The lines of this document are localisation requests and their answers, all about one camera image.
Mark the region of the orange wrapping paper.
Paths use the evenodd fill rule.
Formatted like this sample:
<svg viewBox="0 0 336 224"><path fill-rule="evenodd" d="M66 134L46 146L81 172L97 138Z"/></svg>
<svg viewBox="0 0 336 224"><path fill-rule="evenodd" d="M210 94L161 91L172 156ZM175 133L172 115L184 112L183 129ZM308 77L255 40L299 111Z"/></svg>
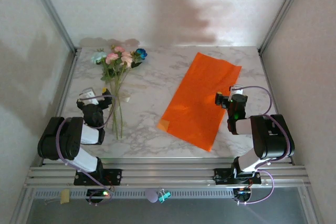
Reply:
<svg viewBox="0 0 336 224"><path fill-rule="evenodd" d="M216 92L229 95L241 66L197 53L157 128L205 151L211 151L225 111Z"/></svg>

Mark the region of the black controller board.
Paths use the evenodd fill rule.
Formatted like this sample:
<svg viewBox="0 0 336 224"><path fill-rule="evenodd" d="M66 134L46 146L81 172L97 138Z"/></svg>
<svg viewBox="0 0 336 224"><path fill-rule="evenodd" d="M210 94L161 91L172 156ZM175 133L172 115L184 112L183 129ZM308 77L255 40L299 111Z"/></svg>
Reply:
<svg viewBox="0 0 336 224"><path fill-rule="evenodd" d="M237 202L237 205L245 205L251 198L250 188L234 188L233 189L234 198L233 200Z"/></svg>
<svg viewBox="0 0 336 224"><path fill-rule="evenodd" d="M106 189L88 189L86 192L86 201L89 205L98 206L100 203L106 204L110 200L110 192Z"/></svg>

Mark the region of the beige binder clip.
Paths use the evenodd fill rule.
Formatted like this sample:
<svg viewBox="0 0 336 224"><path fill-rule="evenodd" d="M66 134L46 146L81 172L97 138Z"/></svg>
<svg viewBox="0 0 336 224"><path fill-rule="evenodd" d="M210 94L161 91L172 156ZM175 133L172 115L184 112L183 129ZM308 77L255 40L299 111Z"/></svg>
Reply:
<svg viewBox="0 0 336 224"><path fill-rule="evenodd" d="M70 202L70 189L63 189L60 192L60 204L67 204Z"/></svg>

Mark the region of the purple round pad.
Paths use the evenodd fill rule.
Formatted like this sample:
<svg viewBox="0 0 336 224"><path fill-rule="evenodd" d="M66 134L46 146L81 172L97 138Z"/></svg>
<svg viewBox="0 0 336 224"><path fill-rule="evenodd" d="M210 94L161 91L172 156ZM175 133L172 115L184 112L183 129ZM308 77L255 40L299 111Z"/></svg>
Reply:
<svg viewBox="0 0 336 224"><path fill-rule="evenodd" d="M145 197L151 203L155 203L155 202L158 201L158 193L154 188L146 189L145 190Z"/></svg>

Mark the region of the teal binder clip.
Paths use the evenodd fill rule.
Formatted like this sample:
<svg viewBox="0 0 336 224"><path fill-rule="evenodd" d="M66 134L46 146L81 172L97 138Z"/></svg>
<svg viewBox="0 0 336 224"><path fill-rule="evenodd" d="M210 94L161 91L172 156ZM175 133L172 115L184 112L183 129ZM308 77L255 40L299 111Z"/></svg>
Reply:
<svg viewBox="0 0 336 224"><path fill-rule="evenodd" d="M163 188L158 191L158 200L160 203L165 202L170 197L171 197L171 193L169 191L166 191Z"/></svg>

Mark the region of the aluminium table side rail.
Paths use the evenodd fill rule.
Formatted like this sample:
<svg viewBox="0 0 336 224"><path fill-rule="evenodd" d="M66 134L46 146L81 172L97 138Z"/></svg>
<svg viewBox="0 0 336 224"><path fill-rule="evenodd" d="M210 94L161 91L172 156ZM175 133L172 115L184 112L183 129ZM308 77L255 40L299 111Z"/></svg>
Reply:
<svg viewBox="0 0 336 224"><path fill-rule="evenodd" d="M43 119L39 120L39 126L42 126L42 130L38 134L37 142L42 137L51 117L60 116L62 113L79 54L80 49L76 49L74 53L70 52L66 57L65 63L61 68L60 77L55 84L53 100L49 107L50 111L47 112L47 115Z"/></svg>
<svg viewBox="0 0 336 224"><path fill-rule="evenodd" d="M275 96L274 96L274 92L273 92L273 89L272 89L272 86L271 86L271 82L270 82L270 79L269 79L269 74L267 72L267 69L265 67L265 63L264 63L264 60L263 60L261 54L259 54L259 59L260 59L260 63L261 63L261 66L262 66L262 69L263 69L263 72L264 72L264 75L265 75L265 78L266 78L266 82L267 82L267 86L268 86L268 92L270 93L269 98L270 98L270 101L272 103L271 106L274 107L275 112L279 112L278 106L277 106L277 103L276 103L276 99L275 99ZM272 123L274 125L278 126L278 129L283 133L283 135L285 137L285 140L286 140L286 144L287 144L287 152L284 153L282 156L277 157L277 158L273 159L272 161L269 161L269 163L281 161L285 158L290 158L291 161L292 161L292 157L290 156L290 154L291 154L291 145L290 144L291 143L290 143L287 132L283 129L282 125L278 121L276 121L274 118L272 118L267 113L265 115L263 115L263 117L268 118L270 121L272 121Z"/></svg>

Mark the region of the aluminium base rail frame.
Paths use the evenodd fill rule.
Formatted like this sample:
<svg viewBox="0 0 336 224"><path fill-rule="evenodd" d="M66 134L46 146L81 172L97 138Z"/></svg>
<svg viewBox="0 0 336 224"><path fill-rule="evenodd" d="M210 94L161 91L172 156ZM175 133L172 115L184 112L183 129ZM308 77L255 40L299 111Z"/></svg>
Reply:
<svg viewBox="0 0 336 224"><path fill-rule="evenodd" d="M216 168L229 168L231 158L113 158L103 160L104 168L121 169L122 188L212 188ZM310 186L303 165L286 158L263 166L270 176L261 174L261 186ZM58 161L45 160L29 169L25 188L73 188L76 171Z"/></svg>

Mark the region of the aluminium frame post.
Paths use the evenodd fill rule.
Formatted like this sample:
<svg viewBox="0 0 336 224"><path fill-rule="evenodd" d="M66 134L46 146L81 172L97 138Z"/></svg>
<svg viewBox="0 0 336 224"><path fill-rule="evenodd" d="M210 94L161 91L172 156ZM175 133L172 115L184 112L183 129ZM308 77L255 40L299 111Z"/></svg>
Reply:
<svg viewBox="0 0 336 224"><path fill-rule="evenodd" d="M262 57L270 43L272 42L277 30L280 28L283 20L285 19L287 13L289 12L292 4L295 0L283 0L282 4L280 5L279 10L277 11L274 20L272 21L268 31L264 39L262 40L259 48L258 53L259 56Z"/></svg>
<svg viewBox="0 0 336 224"><path fill-rule="evenodd" d="M72 42L60 16L58 15L58 12L56 10L56 8L54 7L54 4L52 2L52 0L40 0L44 9L46 10L46 12L48 13L51 21L54 23L54 25L56 26L58 32L60 33L63 41L66 43L67 47L69 48L69 50L71 51L71 53L73 55L75 55L77 53L77 47L74 45L74 43Z"/></svg>

